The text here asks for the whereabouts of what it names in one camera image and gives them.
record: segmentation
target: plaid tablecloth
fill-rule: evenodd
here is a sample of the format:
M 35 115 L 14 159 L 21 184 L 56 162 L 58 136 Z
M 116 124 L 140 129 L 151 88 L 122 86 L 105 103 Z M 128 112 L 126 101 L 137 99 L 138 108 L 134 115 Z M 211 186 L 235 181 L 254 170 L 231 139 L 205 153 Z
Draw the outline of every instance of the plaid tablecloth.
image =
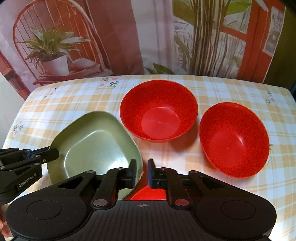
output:
M 180 174 L 199 170 L 268 199 L 276 208 L 272 241 L 296 240 L 296 104 L 288 90 L 264 84 L 222 78 L 182 75 L 134 75 L 89 78 L 37 88 L 20 109 L 4 148 L 37 149 L 49 146 L 56 135 L 83 114 L 104 110 L 119 120 L 124 95 L 137 84 L 168 79 L 187 87 L 196 97 L 198 121 L 219 102 L 236 102 L 251 109 L 263 121 L 270 139 L 265 167 L 246 179 L 231 178 L 215 170 L 206 160 L 199 138 L 185 134 L 169 143 L 150 143 L 133 137 L 144 160 L 154 158 L 157 167 L 170 167 Z M 38 182 L 24 194 L 50 184 L 46 165 Z

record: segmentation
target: table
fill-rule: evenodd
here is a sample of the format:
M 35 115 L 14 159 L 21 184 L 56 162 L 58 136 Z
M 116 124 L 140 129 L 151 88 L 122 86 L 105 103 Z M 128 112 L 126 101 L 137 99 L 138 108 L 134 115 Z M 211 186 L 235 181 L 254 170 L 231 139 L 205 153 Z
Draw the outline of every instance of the table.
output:
M 157 167 L 173 168 L 180 174 L 199 170 L 266 198 L 277 211 L 270 239 L 296 240 L 296 104 L 284 88 L 188 75 L 113 76 L 59 82 L 39 87 L 30 94 L 13 122 L 4 148 L 34 150 L 49 146 L 61 130 L 90 111 L 107 111 L 120 120 L 119 107 L 124 95 L 137 84 L 152 79 L 173 80 L 187 87 L 197 99 L 199 113 L 196 125 L 169 143 L 150 143 L 133 137 L 144 161 L 153 158 Z M 219 102 L 235 102 L 248 107 L 268 131 L 270 155 L 265 167 L 253 177 L 228 177 L 215 170 L 202 152 L 198 123 L 203 113 Z M 24 194 L 50 185 L 46 165 L 42 168 L 44 176 Z M 140 186 L 146 184 L 145 180 L 144 176 Z

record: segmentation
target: metal screw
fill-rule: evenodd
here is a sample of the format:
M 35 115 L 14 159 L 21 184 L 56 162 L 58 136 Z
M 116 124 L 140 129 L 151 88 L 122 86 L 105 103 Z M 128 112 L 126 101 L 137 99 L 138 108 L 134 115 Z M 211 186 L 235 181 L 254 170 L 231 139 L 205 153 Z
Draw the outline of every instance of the metal screw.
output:
M 103 207 L 103 206 L 106 206 L 107 204 L 108 204 L 108 201 L 105 199 L 94 200 L 94 205 L 97 207 Z
M 178 199 L 175 201 L 175 204 L 179 207 L 185 207 L 189 204 L 189 201 L 186 199 Z

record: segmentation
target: wall mural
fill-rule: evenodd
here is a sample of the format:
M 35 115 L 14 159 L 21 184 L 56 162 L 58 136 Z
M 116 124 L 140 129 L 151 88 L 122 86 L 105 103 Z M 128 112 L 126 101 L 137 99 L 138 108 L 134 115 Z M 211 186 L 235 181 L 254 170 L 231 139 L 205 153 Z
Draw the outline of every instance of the wall mural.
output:
M 24 99 L 41 85 L 112 75 L 262 83 L 284 13 L 280 0 L 5 0 L 0 70 Z

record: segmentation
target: bowl rim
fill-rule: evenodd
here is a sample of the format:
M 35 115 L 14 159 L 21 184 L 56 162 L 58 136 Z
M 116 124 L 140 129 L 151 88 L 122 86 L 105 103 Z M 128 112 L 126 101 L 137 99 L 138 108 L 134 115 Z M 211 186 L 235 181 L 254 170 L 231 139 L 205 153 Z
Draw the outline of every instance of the bowl rim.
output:
M 191 94 L 193 97 L 194 97 L 194 99 L 195 99 L 195 103 L 196 103 L 196 116 L 195 116 L 195 121 L 190 125 L 190 127 L 186 130 L 186 131 L 184 131 L 183 133 L 181 133 L 181 134 L 179 134 L 179 135 L 177 135 L 177 136 L 174 136 L 174 137 L 168 137 L 168 138 L 164 138 L 164 139 L 149 139 L 149 138 L 145 138 L 145 137 L 141 137 L 141 136 L 139 136 L 139 135 L 137 135 L 137 134 L 135 134 L 134 132 L 132 132 L 129 128 L 127 128 L 126 126 L 125 126 L 125 124 L 124 124 L 124 122 L 123 122 L 123 120 L 122 120 L 122 109 L 121 109 L 121 106 L 122 106 L 122 102 L 123 102 L 123 100 L 124 100 L 124 98 L 134 89 L 134 88 L 136 88 L 136 87 L 138 87 L 139 85 L 142 85 L 142 84 L 145 84 L 145 83 L 147 83 L 147 82 L 150 82 L 150 81 L 164 81 L 164 82 L 173 82 L 173 83 L 175 83 L 175 84 L 178 84 L 178 85 L 180 85 L 182 88 L 184 88 L 189 94 Z M 142 139 L 142 140 L 146 140 L 146 141 L 150 141 L 150 142 L 168 142 L 168 141 L 171 141 L 171 140 L 173 140 L 173 139 L 176 139 L 176 138 L 178 138 L 178 137 L 180 137 L 180 136 L 182 136 L 182 135 L 184 135 L 187 131 L 189 131 L 191 128 L 192 128 L 192 126 L 194 125 L 194 123 L 197 121 L 197 117 L 198 117 L 198 103 L 197 103 L 197 99 L 196 99 L 196 97 L 195 97 L 195 95 L 187 88 L 187 87 L 185 87 L 184 85 L 182 85 L 182 84 L 180 84 L 180 83 L 178 83 L 178 82 L 175 82 L 175 81 L 173 81 L 173 80 L 165 80 L 165 79 L 156 79 L 156 80 L 147 80 L 147 81 L 144 81 L 144 82 L 142 82 L 142 83 L 140 83 L 140 84 L 138 84 L 138 85 L 136 85 L 136 86 L 134 86 L 132 89 L 130 89 L 125 95 L 124 95 L 124 97 L 123 97 L 123 99 L 121 100 L 121 103 L 120 103 L 120 107 L 119 107 L 119 115 L 120 115 L 120 119 L 121 119 L 121 122 L 122 122 L 122 124 L 123 124 L 123 126 L 130 132 L 130 133 L 132 133 L 134 136 L 136 136 L 136 137 L 138 137 L 138 138 L 140 138 L 140 139 Z
M 268 140 L 268 146 L 269 146 L 269 135 L 268 135 L 268 132 L 267 132 L 267 130 L 266 130 L 266 127 L 265 127 L 265 125 L 264 125 L 264 123 L 262 122 L 262 120 L 252 111 L 252 110 L 250 110 L 249 108 L 247 108 L 247 107 L 245 107 L 244 105 L 241 105 L 241 104 L 238 104 L 238 103 L 235 103 L 235 102 L 220 102 L 220 103 L 217 103 L 217 104 L 214 104 L 214 105 L 212 105 L 212 106 L 210 106 L 206 111 L 205 111 L 205 113 L 202 115 L 202 118 L 200 119 L 200 123 L 199 123 L 199 127 L 198 127 L 198 135 L 199 135 L 199 138 L 200 138 L 200 145 L 201 145 L 201 147 L 202 147 L 202 150 L 203 150 L 203 152 L 204 152 L 204 154 L 205 154 L 205 156 L 207 157 L 207 160 L 216 168 L 216 170 L 218 170 L 218 171 L 220 171 L 220 172 L 222 172 L 222 173 L 224 173 L 225 175 L 227 175 L 227 176 L 230 176 L 230 177 L 235 177 L 235 178 L 248 178 L 248 177 L 252 177 L 252 176 L 254 176 L 254 175 L 256 175 L 257 173 L 259 173 L 262 169 L 263 169 L 263 167 L 265 166 L 265 163 L 267 162 L 267 160 L 268 160 L 268 157 L 269 157 L 269 151 L 267 152 L 268 154 L 267 154 L 267 157 L 266 157 L 266 160 L 265 160 L 265 162 L 263 162 L 263 166 L 261 166 L 261 168 L 260 168 L 260 170 L 259 171 L 257 171 L 256 173 L 254 173 L 254 174 L 251 174 L 251 175 L 245 175 L 245 176 L 240 176 L 240 177 L 238 177 L 238 176 L 235 176 L 235 175 L 231 175 L 231 174 L 229 174 L 229 173 L 227 173 L 227 172 L 225 172 L 225 171 L 223 171 L 223 170 L 221 170 L 220 168 L 218 168 L 216 165 L 215 165 L 215 163 L 214 162 L 212 162 L 212 160 L 208 157 L 208 155 L 207 155 L 207 153 L 206 153 L 206 151 L 205 151 L 205 148 L 204 148 L 204 145 L 203 145 L 203 140 L 204 140 L 204 137 L 201 137 L 200 136 L 200 128 L 201 128 L 201 126 L 202 126 L 202 120 L 203 120 L 203 117 L 204 117 L 204 115 L 207 113 L 207 111 L 209 110 L 209 109 L 211 109 L 212 107 L 214 107 L 214 106 L 216 106 L 216 105 L 224 105 L 224 104 L 230 104 L 230 105 L 232 105 L 232 106 L 238 106 L 238 107 L 243 107 L 246 111 L 248 111 L 249 113 L 251 113 L 255 118 L 257 118 L 258 120 L 259 120 L 259 122 L 262 124 L 262 126 L 264 127 L 264 134 L 266 134 L 266 136 L 267 136 L 267 140 Z

